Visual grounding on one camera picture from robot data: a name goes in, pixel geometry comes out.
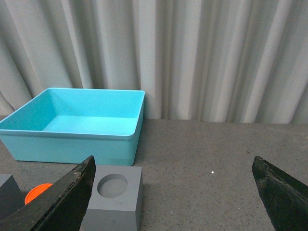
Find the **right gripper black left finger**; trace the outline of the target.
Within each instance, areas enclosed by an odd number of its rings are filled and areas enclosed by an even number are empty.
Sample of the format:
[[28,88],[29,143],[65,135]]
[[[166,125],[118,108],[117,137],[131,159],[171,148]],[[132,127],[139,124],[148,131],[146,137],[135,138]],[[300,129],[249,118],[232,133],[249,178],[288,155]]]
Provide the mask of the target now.
[[89,156],[29,204],[0,221],[2,231],[78,231],[95,177]]

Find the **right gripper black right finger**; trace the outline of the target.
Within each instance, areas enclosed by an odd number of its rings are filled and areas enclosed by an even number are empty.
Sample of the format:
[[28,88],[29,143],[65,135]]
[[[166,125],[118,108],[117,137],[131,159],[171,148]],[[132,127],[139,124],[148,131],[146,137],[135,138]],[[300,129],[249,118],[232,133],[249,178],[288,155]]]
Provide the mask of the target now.
[[259,196],[276,231],[308,229],[308,186],[255,156],[252,173]]

